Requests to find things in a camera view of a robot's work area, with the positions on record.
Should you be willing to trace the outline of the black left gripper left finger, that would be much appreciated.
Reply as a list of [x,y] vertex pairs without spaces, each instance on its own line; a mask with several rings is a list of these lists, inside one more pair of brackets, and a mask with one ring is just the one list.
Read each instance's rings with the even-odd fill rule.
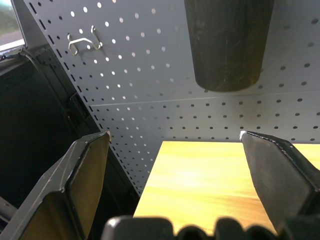
[[0,240],[87,240],[99,205],[109,132],[85,135],[38,180]]

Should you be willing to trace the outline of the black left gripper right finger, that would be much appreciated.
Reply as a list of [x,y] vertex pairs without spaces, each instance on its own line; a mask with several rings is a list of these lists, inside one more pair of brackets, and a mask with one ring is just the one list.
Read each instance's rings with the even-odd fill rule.
[[289,141],[242,130],[255,191],[279,235],[320,235],[320,170]]

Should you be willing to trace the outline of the grey perforated pegboard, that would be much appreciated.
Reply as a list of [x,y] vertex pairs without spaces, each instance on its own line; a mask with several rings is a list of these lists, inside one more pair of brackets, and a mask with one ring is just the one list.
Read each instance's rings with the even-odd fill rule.
[[320,143],[320,0],[275,0],[259,80],[226,93],[196,83],[184,0],[24,2],[138,194],[163,141]]

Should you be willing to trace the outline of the dark cylindrical cup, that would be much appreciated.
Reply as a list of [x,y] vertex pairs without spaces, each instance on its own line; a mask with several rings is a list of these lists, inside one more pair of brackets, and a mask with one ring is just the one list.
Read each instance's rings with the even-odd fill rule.
[[275,0],[184,0],[196,83],[212,92],[255,85]]

